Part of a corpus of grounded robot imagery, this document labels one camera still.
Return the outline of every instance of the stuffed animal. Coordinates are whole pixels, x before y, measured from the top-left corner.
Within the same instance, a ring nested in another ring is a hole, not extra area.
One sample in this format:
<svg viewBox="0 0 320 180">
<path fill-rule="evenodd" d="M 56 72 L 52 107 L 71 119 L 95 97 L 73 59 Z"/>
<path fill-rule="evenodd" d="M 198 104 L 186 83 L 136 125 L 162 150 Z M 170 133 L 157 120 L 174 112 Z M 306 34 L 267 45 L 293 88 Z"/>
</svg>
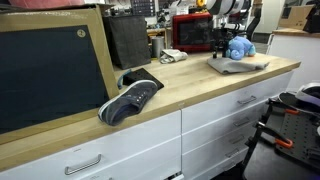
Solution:
<svg viewBox="0 0 320 180">
<path fill-rule="evenodd" d="M 253 57 L 256 54 L 256 48 L 248 39 L 236 36 L 229 41 L 229 48 L 226 52 L 227 57 L 238 61 L 247 54 L 249 57 Z"/>
</svg>

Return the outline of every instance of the chalkboard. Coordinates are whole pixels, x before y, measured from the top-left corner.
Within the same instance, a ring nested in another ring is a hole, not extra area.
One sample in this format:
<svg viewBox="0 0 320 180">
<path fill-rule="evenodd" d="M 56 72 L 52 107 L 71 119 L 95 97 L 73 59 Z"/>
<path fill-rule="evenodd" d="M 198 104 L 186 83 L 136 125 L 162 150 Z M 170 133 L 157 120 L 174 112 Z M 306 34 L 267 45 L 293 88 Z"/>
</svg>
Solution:
<svg viewBox="0 0 320 180">
<path fill-rule="evenodd" d="M 88 27 L 0 33 L 0 134 L 109 100 Z"/>
</svg>

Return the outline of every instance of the blue sneaker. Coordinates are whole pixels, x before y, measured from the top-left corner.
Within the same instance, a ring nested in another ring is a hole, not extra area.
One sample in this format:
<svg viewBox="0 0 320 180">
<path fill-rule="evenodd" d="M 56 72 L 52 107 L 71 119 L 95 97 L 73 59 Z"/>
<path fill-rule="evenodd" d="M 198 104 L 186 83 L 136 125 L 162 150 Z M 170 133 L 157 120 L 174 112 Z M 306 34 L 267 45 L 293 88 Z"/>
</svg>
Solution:
<svg viewBox="0 0 320 180">
<path fill-rule="evenodd" d="M 155 82 L 137 81 L 123 93 L 102 105 L 98 112 L 99 119 L 110 126 L 119 125 L 126 117 L 139 114 L 157 91 Z"/>
</svg>

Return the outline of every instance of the wooden countertop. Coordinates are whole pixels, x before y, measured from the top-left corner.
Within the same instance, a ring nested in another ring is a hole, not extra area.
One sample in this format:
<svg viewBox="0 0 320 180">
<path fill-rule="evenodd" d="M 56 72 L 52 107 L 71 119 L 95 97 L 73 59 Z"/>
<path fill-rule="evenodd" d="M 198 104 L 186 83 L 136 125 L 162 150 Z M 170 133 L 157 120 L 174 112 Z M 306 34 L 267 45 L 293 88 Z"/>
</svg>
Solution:
<svg viewBox="0 0 320 180">
<path fill-rule="evenodd" d="M 165 32 L 165 28 L 159 28 L 159 29 L 147 29 L 147 33 L 159 33 L 159 32 Z"/>
<path fill-rule="evenodd" d="M 93 117 L 2 144 L 0 145 L 0 171 L 283 74 L 300 65 L 297 61 L 257 54 L 253 58 L 244 58 L 243 61 L 270 62 L 265 70 L 221 75 L 207 64 L 209 57 L 211 53 L 197 53 L 189 55 L 185 61 L 172 64 L 152 61 L 151 64 L 143 67 L 159 79 L 165 87 L 157 92 L 139 115 L 127 118 L 116 127 L 110 127 L 99 121 L 98 117 Z M 123 72 L 123 70 L 115 70 L 115 76 L 119 77 Z"/>
<path fill-rule="evenodd" d="M 285 35 L 285 36 L 302 36 L 302 37 L 315 37 L 320 38 L 320 33 L 308 33 L 298 29 L 279 29 L 272 31 L 272 34 Z"/>
</svg>

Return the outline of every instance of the red microwave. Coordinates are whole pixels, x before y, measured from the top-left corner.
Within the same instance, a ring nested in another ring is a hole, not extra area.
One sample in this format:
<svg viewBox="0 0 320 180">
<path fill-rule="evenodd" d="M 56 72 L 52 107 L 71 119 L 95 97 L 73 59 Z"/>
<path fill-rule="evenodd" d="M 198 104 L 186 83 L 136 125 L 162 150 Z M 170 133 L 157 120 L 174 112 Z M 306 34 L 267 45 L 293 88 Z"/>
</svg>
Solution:
<svg viewBox="0 0 320 180">
<path fill-rule="evenodd" d="M 209 51 L 212 16 L 209 13 L 176 15 L 172 18 L 173 49 L 184 52 Z"/>
</svg>

